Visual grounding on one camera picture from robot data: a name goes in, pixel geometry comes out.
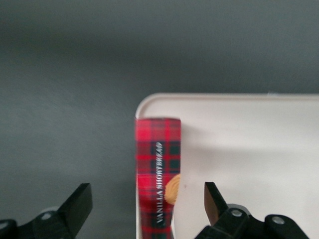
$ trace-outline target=black clamp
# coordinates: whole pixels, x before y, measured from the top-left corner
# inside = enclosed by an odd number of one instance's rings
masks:
[[[195,239],[309,239],[290,218],[268,215],[255,219],[240,205],[227,205],[215,183],[205,183],[205,210],[211,226]]]
[[[75,239],[91,210],[91,185],[83,183],[57,211],[19,227],[15,220],[0,220],[0,239]]]

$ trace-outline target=plaid packaging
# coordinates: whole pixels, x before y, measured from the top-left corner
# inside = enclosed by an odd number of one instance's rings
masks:
[[[173,239],[165,185],[180,173],[179,119],[137,119],[137,185],[143,239]]]

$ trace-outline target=gray wall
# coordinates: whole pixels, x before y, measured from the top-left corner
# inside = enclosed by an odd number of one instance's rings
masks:
[[[318,93],[318,12],[314,0],[0,0],[0,218],[25,223],[90,182],[78,238],[134,238],[139,102]]]

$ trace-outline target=white surface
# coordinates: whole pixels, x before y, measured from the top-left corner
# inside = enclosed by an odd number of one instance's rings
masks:
[[[182,122],[176,239],[193,239],[208,225],[205,181],[261,221],[282,214],[318,237],[319,96],[155,94],[136,117]]]

